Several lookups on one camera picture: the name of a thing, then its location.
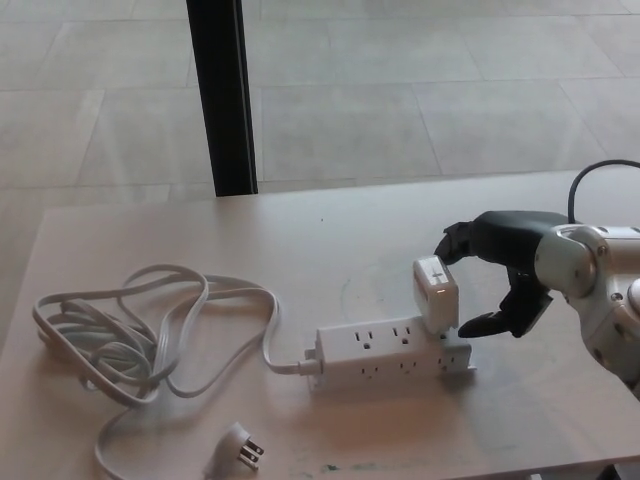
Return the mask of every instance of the floor tile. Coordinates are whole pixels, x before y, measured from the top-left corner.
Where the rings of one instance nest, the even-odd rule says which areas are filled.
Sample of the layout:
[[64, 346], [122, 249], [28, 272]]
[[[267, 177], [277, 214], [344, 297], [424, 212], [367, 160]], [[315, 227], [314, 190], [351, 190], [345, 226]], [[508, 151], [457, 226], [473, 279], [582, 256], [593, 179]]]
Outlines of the floor tile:
[[391, 17], [497, 17], [507, 15], [502, 0], [384, 0]]
[[266, 88], [265, 180], [440, 173], [410, 86]]
[[556, 82], [414, 89], [444, 174], [566, 170], [604, 158]]
[[640, 75], [640, 16], [591, 16], [582, 22], [622, 73]]
[[45, 208], [164, 202], [168, 194], [168, 185], [0, 190], [0, 349]]
[[59, 30], [58, 23], [0, 23], [0, 90], [32, 86]]
[[0, 187], [72, 185], [103, 92], [0, 92]]
[[353, 179], [342, 180], [289, 180], [275, 182], [258, 182], [258, 192], [278, 193], [300, 190], [325, 190], [329, 188], [355, 187]]
[[210, 176], [198, 89], [107, 92], [80, 185], [197, 182]]
[[640, 13], [640, 0], [620, 0], [620, 3], [631, 13]]
[[502, 0], [511, 15], [627, 14], [618, 0]]
[[242, 0], [242, 16], [247, 20], [260, 19], [260, 4], [262, 0]]
[[245, 39], [252, 85], [315, 85], [335, 81], [325, 22], [246, 22]]
[[186, 0], [136, 0], [131, 18], [136, 20], [184, 20]]
[[563, 81], [609, 158], [640, 160], [640, 79]]
[[447, 180], [453, 175], [429, 175], [426, 177], [376, 177], [376, 178], [356, 178], [357, 187], [368, 187], [371, 185], [395, 185], [398, 183], [423, 183], [439, 180]]
[[443, 20], [336, 20], [331, 46], [343, 83], [474, 80], [480, 74], [455, 25]]
[[43, 88], [184, 86], [187, 21], [67, 23], [40, 71]]
[[488, 80], [620, 76], [574, 17], [462, 19], [459, 25]]
[[191, 50], [191, 58], [189, 58], [189, 75], [187, 76], [187, 87], [195, 87], [196, 85], [198, 85], [198, 72], [196, 71], [196, 60], [193, 56], [193, 50]]
[[263, 19], [372, 18], [384, 15], [383, 0], [262, 0]]
[[175, 183], [169, 191], [170, 202], [196, 202], [199, 200], [213, 200], [216, 190], [211, 182]]
[[5, 21], [125, 20], [135, 0], [10, 0]]

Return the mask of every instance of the electrical outlet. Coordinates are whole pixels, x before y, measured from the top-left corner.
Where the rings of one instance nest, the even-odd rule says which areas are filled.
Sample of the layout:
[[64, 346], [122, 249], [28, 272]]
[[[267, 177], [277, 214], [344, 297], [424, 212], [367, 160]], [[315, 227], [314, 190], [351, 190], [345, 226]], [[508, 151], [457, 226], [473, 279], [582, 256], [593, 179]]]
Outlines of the electrical outlet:
[[306, 351], [322, 373], [319, 389], [415, 381], [469, 369], [471, 346], [449, 334], [432, 335], [421, 317], [320, 328]]

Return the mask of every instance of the table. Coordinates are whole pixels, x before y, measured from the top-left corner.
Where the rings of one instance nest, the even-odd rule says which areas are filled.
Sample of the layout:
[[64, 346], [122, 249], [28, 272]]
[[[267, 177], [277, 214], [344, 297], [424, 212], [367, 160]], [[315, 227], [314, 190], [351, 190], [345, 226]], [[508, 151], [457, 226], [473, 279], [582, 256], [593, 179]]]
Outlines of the table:
[[[612, 169], [587, 177], [577, 217], [633, 225], [637, 175]], [[39, 296], [113, 288], [153, 263], [234, 275], [278, 293], [285, 319], [273, 356], [298, 359], [318, 325], [415, 314], [411, 262], [433, 251], [444, 227], [488, 209], [564, 211], [573, 176], [49, 211], [0, 361], [0, 478], [95, 478], [95, 436], [121, 410], [43, 355], [30, 316]], [[462, 319], [494, 309], [506, 292], [497, 266], [466, 260], [452, 272]], [[257, 328], [251, 318], [202, 322], [188, 381]], [[262, 479], [503, 478], [640, 457], [640, 406], [587, 354], [563, 301], [526, 337], [477, 339], [473, 349], [470, 380], [435, 381], [410, 395], [313, 396], [305, 379], [272, 374], [253, 355], [209, 401], [167, 396], [132, 418], [109, 458], [132, 479], [200, 478], [235, 420], [266, 449]]]

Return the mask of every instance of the white power strip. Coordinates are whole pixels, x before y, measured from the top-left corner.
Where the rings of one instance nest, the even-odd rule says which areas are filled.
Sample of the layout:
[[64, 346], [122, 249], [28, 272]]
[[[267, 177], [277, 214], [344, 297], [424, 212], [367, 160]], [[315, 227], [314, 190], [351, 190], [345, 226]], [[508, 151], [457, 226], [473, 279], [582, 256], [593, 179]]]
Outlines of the white power strip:
[[471, 346], [455, 331], [428, 333], [422, 317], [415, 317], [320, 328], [305, 357], [321, 365], [314, 388], [341, 389], [464, 372]]

